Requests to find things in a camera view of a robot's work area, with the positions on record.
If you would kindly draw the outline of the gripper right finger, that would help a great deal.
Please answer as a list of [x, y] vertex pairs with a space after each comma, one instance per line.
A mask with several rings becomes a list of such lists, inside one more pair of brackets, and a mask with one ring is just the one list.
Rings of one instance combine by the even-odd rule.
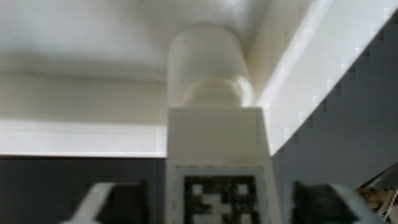
[[340, 184], [293, 183], [292, 224], [386, 224], [356, 191]]

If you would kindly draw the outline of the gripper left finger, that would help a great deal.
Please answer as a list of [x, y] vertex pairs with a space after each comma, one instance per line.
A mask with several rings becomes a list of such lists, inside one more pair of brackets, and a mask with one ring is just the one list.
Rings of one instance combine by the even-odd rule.
[[61, 224], [150, 224], [146, 182], [96, 183]]

